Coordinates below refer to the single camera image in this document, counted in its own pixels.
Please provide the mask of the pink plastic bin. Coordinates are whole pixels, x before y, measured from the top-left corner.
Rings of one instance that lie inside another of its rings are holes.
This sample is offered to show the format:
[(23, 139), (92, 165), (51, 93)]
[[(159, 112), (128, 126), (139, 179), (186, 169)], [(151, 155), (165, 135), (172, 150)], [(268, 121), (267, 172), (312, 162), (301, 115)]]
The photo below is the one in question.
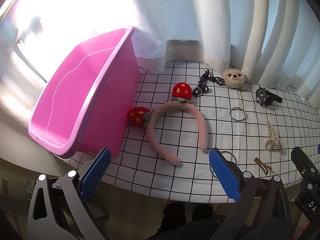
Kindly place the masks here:
[(42, 91), (28, 133), (49, 152), (67, 159), (76, 152), (118, 155), (127, 115), (140, 79), (133, 27), (77, 45)]

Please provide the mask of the large silver bangle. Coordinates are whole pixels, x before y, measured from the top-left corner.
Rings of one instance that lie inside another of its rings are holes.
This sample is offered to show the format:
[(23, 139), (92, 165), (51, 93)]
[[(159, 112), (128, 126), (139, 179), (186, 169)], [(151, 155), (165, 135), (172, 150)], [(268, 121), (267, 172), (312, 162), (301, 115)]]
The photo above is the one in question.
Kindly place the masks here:
[[(231, 161), (234, 162), (236, 165), (238, 164), (237, 158), (232, 152), (230, 152), (230, 151), (221, 151), (221, 153), (222, 154), (230, 154), (231, 155)], [(212, 176), (214, 178), (218, 179), (211, 165), (209, 166), (209, 170), (210, 170)]]

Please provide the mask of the black wrist watch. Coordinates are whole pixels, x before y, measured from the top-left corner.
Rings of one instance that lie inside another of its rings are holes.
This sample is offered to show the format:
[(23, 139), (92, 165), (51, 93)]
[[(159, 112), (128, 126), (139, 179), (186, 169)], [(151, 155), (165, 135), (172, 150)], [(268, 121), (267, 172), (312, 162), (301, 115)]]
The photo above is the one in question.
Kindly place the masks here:
[(266, 88), (259, 86), (256, 90), (256, 100), (262, 106), (270, 106), (274, 101), (281, 103), (283, 98), (271, 93)]

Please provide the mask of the white curtain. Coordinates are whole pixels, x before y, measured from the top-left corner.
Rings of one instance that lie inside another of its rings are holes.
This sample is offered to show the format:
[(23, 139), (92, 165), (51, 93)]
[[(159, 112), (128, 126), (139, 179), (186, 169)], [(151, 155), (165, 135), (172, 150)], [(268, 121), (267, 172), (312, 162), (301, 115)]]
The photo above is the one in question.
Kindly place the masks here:
[(6, 0), (1, 5), (1, 110), (27, 125), (69, 52), (132, 26), (138, 64), (229, 65), (263, 87), (291, 85), (319, 108), (319, 19), (308, 0)]

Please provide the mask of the white grid tablecloth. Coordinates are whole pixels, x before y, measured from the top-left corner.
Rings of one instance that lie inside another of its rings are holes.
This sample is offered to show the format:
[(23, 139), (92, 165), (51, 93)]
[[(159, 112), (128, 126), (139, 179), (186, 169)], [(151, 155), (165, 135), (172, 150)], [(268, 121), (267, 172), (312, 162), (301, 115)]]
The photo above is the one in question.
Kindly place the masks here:
[[(257, 88), (255, 83), (231, 89), (210, 82), (209, 92), (193, 99), (207, 123), (208, 149), (232, 152), (238, 167), (256, 177), (278, 175), (285, 187), (295, 185), (301, 176), (291, 160), (294, 147), (300, 147), (314, 165), (319, 165), (319, 114), (293, 87), (281, 88), (277, 83), (271, 92), (282, 97), (282, 103), (261, 106), (255, 99)], [(169, 144), (164, 139), (162, 116), (157, 121), (156, 136), (161, 145), (179, 156), (180, 165), (170, 165), (159, 157), (144, 129), (128, 125), (120, 152), (112, 158), (103, 182), (150, 197), (198, 203), (228, 202), (222, 186), (209, 170), (208, 152), (197, 146), (195, 119), (183, 111), (170, 116), (178, 120), (178, 144)], [(283, 143), (284, 154), (265, 149), (268, 121)], [(254, 162), (255, 157), (272, 167), (268, 175)]]

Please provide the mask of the pink strawberry plush headband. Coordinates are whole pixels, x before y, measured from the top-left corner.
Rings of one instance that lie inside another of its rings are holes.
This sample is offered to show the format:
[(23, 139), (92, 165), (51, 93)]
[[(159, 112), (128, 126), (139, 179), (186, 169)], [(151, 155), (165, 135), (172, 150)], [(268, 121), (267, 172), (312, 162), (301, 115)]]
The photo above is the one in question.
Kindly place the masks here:
[(149, 110), (146, 107), (133, 107), (127, 116), (128, 123), (145, 129), (145, 135), (153, 150), (165, 159), (171, 165), (181, 163), (179, 156), (161, 145), (156, 136), (156, 125), (158, 119), (163, 117), (165, 128), (165, 137), (169, 144), (178, 144), (178, 120), (176, 116), (171, 117), (170, 114), (176, 111), (187, 112), (196, 121), (198, 132), (197, 146), (200, 150), (205, 151), (208, 143), (207, 124), (203, 114), (193, 105), (191, 99), (194, 96), (194, 90), (185, 83), (180, 82), (174, 85), (171, 98), (168, 102)]

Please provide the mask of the beige sloth plush clip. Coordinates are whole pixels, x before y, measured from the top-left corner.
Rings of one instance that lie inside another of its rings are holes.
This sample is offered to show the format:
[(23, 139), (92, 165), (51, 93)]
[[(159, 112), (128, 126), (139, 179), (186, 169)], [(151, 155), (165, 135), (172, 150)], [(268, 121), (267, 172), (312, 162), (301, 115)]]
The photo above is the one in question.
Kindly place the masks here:
[(222, 78), (225, 85), (229, 88), (240, 88), (246, 81), (246, 77), (242, 71), (238, 69), (227, 69), (223, 72)]

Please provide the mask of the pearl hair clip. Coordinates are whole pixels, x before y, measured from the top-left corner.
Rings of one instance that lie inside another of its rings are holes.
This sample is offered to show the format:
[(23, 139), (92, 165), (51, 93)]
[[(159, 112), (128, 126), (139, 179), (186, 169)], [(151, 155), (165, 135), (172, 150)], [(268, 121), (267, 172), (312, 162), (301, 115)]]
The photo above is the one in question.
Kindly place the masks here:
[(267, 129), (268, 129), (269, 138), (265, 142), (265, 149), (268, 151), (277, 150), (281, 154), (284, 154), (285, 150), (284, 150), (283, 143), (281, 142), (281, 139), (275, 127), (271, 124), (270, 121), (267, 122)]

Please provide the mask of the brown hair clip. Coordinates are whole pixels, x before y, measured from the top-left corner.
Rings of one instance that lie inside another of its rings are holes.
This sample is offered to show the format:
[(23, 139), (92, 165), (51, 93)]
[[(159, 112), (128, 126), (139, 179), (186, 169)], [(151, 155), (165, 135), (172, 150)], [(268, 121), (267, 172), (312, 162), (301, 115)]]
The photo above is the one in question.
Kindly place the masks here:
[(255, 157), (254, 162), (262, 169), (265, 175), (272, 171), (272, 167), (263, 163), (258, 157)]

